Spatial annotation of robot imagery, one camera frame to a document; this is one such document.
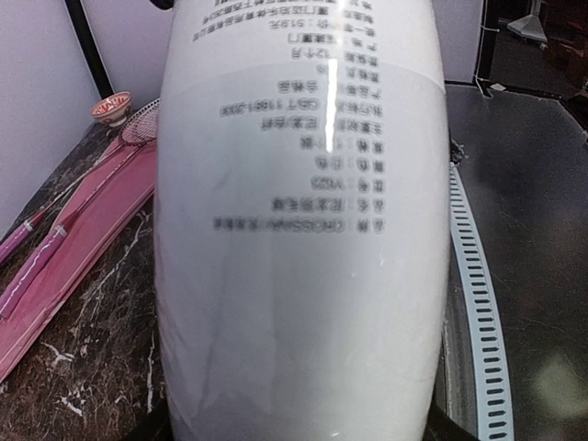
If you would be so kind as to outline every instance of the white wall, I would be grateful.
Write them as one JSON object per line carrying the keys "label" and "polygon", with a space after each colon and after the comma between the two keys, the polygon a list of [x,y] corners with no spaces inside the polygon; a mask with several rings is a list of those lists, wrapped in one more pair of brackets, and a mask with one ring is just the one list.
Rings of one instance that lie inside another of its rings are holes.
{"label": "white wall", "polygon": [[135,107],[159,97],[173,12],[149,0],[83,3],[115,91],[131,92]]}
{"label": "white wall", "polygon": [[92,123],[98,93],[62,0],[2,2],[0,237]]}
{"label": "white wall", "polygon": [[446,80],[471,82],[484,0],[433,0]]}

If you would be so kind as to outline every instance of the white cylindrical tube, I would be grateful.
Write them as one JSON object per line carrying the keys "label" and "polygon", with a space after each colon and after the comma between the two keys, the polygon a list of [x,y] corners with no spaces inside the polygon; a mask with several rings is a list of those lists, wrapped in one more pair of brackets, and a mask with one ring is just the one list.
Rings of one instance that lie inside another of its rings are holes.
{"label": "white cylindrical tube", "polygon": [[176,438],[419,440],[449,246],[429,0],[178,0],[159,124]]}

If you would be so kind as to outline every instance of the marble countertop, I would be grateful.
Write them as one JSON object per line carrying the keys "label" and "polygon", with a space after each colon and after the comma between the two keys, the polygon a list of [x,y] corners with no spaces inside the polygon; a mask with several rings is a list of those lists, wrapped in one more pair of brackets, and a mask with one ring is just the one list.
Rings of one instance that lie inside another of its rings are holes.
{"label": "marble countertop", "polygon": [[[112,138],[108,128],[93,126],[15,224],[72,183]],[[59,209],[0,267],[0,288]],[[149,201],[0,385],[0,440],[119,440],[163,402]]]}

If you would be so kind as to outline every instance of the pink racket handle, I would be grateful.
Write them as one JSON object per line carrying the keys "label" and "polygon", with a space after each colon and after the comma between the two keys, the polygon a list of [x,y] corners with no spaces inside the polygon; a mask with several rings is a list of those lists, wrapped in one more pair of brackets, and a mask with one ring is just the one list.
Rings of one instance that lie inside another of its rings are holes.
{"label": "pink racket handle", "polygon": [[25,222],[14,230],[5,241],[0,244],[0,265],[2,265],[15,249],[27,239],[33,227]]}
{"label": "pink racket handle", "polygon": [[28,287],[43,269],[51,257],[61,246],[67,236],[65,229],[58,225],[52,234],[47,236],[41,243],[38,251],[33,254],[28,261],[20,268],[15,278],[10,282],[2,297],[0,297],[0,318],[8,319],[15,307],[22,299]]}

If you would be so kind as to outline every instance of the patterned ceramic bowl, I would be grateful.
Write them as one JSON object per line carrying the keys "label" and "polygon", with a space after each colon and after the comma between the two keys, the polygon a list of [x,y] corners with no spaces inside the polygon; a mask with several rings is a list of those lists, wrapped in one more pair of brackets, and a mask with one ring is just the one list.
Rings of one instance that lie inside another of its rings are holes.
{"label": "patterned ceramic bowl", "polygon": [[127,120],[130,113],[130,93],[118,92],[103,99],[92,109],[92,116],[102,124],[118,127]]}

